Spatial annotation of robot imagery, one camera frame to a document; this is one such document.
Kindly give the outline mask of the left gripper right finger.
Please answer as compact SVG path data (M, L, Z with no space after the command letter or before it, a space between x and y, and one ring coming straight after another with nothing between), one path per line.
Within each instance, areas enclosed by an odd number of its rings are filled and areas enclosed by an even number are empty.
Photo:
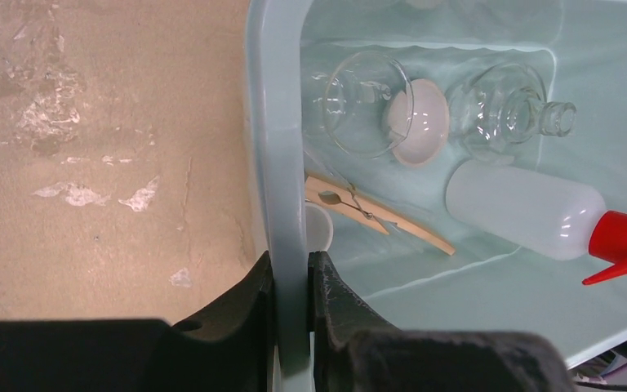
M573 391L558 351L526 332L401 330L346 284L326 252L308 260L317 391Z

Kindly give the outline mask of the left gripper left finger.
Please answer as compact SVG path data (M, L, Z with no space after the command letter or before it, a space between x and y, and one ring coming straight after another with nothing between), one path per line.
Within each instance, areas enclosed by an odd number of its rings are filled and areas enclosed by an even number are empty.
M268 253L209 305L157 318L0 321L0 391L268 391Z

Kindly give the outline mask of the small white crucible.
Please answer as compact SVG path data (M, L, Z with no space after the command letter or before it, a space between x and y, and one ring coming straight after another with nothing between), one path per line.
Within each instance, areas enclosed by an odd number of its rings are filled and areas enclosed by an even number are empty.
M334 226L326 209L316 203L305 203L306 245L308 252L327 251L333 240Z

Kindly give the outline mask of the wooden stick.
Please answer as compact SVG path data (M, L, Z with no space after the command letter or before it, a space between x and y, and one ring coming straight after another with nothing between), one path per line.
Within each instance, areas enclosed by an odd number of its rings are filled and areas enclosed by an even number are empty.
M445 254L452 256L456 249L439 233L426 225L404 216L359 192L353 185L344 186L321 176L308 174L305 179L305 196L320 207L346 216L384 235L390 235L385 224L430 243Z

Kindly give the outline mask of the white porcelain dish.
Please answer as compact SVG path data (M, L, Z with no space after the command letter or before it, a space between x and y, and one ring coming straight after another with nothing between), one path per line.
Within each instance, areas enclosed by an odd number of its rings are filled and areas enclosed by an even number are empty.
M433 81L414 79L411 93L400 91L391 99L385 122L394 157L405 166L421 167L438 156L447 142L447 99Z

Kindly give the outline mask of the teal plastic bin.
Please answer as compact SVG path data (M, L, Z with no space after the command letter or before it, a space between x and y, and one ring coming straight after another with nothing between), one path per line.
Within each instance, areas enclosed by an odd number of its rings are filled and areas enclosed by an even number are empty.
M589 256L550 261L449 217L444 189L467 153L443 148L409 168L376 136L333 141L322 92L362 51L398 60L441 89L500 62L532 65L549 97L577 108L573 133L538 136L516 164L592 185L627 212L627 1L253 1L245 52L256 179L273 262L287 390L305 390L305 171L346 180L436 229L456 248L335 215L331 258L343 280L399 327L513 330L551 342L576 366L627 341L627 278L586 288Z

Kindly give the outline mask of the white squeeze bottle red nozzle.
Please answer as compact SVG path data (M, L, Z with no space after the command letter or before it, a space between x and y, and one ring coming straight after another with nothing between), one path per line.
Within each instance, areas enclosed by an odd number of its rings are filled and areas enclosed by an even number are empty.
M627 213L590 185L469 160L447 182L445 204L454 219L553 260L606 261L585 286L627 275Z

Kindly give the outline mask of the small glass flask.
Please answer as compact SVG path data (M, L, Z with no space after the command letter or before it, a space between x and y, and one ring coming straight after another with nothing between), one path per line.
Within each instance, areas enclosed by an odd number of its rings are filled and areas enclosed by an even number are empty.
M550 101L530 65L502 63L457 83L447 93L449 141L472 158L510 165L536 136L568 136L576 122L571 102Z

